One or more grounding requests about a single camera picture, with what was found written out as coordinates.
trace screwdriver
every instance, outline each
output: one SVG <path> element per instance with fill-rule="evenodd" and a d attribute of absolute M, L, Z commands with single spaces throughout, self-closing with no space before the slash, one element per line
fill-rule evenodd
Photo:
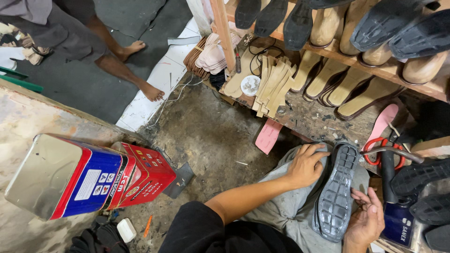
<path fill-rule="evenodd" d="M 236 73 L 239 74 L 241 72 L 241 57 L 238 53 L 238 48 L 236 47 Z"/>

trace bare foot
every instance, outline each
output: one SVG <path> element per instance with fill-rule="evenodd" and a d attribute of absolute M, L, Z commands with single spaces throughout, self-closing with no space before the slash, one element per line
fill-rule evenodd
<path fill-rule="evenodd" d="M 145 47 L 145 43 L 143 41 L 135 41 L 128 47 L 125 47 L 123 53 L 117 56 L 121 61 L 125 62 L 128 57 Z"/>
<path fill-rule="evenodd" d="M 162 96 L 164 96 L 163 91 L 153 87 L 149 83 L 146 83 L 146 85 L 142 85 L 139 88 L 143 92 L 143 94 L 152 102 L 157 100 L 159 101 L 162 99 Z"/>

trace pink paper pattern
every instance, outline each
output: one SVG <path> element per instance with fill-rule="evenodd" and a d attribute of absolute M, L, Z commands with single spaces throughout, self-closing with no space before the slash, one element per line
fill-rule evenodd
<path fill-rule="evenodd" d="M 381 113 L 378 115 L 377 120 L 375 121 L 375 125 L 373 126 L 372 133 L 370 134 L 369 140 L 376 139 L 381 136 L 384 129 L 391 123 L 398 112 L 398 105 L 396 104 L 390 104 L 388 105 Z M 370 151 L 372 147 L 375 145 L 375 143 L 371 144 L 367 151 Z"/>
<path fill-rule="evenodd" d="M 270 150 L 274 147 L 277 141 L 278 134 L 280 133 L 283 125 L 268 118 L 264 127 L 256 139 L 256 146 L 261 149 L 265 154 L 269 154 Z"/>

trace black rubber sole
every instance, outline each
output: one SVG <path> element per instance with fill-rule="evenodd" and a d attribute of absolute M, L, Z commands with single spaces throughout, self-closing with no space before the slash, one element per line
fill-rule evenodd
<path fill-rule="evenodd" d="M 261 10 L 261 0 L 240 0 L 234 12 L 236 28 L 249 29 Z"/>
<path fill-rule="evenodd" d="M 338 5 L 346 5 L 355 0 L 310 0 L 309 8 L 310 9 L 324 9 L 330 8 Z"/>
<path fill-rule="evenodd" d="M 429 182 L 450 177 L 450 158 L 427 164 L 403 167 L 391 181 L 397 196 L 409 196 L 420 192 Z"/>
<path fill-rule="evenodd" d="M 284 22 L 284 47 L 299 51 L 308 41 L 312 29 L 312 10 L 306 0 L 298 0 L 294 9 Z"/>
<path fill-rule="evenodd" d="M 389 47 L 398 59 L 423 57 L 450 50 L 450 9 L 412 22 L 389 41 Z"/>
<path fill-rule="evenodd" d="M 361 52 L 381 45 L 419 17 L 422 0 L 381 0 L 355 27 L 350 42 Z"/>
<path fill-rule="evenodd" d="M 268 37 L 283 21 L 288 12 L 288 0 L 271 0 L 258 14 L 255 23 L 255 35 Z"/>
<path fill-rule="evenodd" d="M 440 226 L 425 234 L 430 249 L 450 252 L 450 225 Z"/>
<path fill-rule="evenodd" d="M 423 224 L 450 223 L 450 193 L 427 196 L 412 205 L 409 212 Z"/>
<path fill-rule="evenodd" d="M 333 151 L 333 171 L 314 205 L 312 229 L 331 242 L 340 242 L 350 221 L 350 185 L 359 162 L 355 146 L 336 143 Z"/>

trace white cable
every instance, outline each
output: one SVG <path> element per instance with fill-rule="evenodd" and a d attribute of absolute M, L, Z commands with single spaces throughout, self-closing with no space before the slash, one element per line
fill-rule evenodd
<path fill-rule="evenodd" d="M 203 80 L 201 80 L 200 82 L 198 82 L 198 83 L 196 83 L 196 84 L 189 84 L 189 83 L 192 81 L 192 78 L 193 78 L 193 77 L 194 77 L 194 74 L 191 75 L 191 80 L 190 80 L 187 84 L 177 84 L 177 85 L 175 86 L 174 90 L 175 90 L 179 85 L 184 85 L 183 88 L 181 88 L 181 90 L 180 90 L 180 94 L 178 95 L 178 98 L 177 98 L 177 99 L 174 99 L 174 100 L 167 100 L 167 101 L 164 101 L 164 102 L 163 102 L 164 105 L 163 105 L 162 108 L 161 108 L 161 112 L 160 112 L 158 118 L 156 119 L 156 122 L 155 122 L 153 125 L 148 126 L 147 129 L 150 129 L 151 127 L 153 127 L 154 125 L 156 125 L 156 123 L 158 123 L 159 117 L 161 117 L 162 111 L 164 110 L 164 107 L 166 106 L 166 103 L 167 103 L 167 102 L 177 101 L 178 99 L 180 99 L 181 93 L 183 92 L 183 89 L 184 89 L 186 86 L 195 86 L 195 85 L 198 85 L 198 84 L 200 84 L 200 83 L 203 82 Z"/>

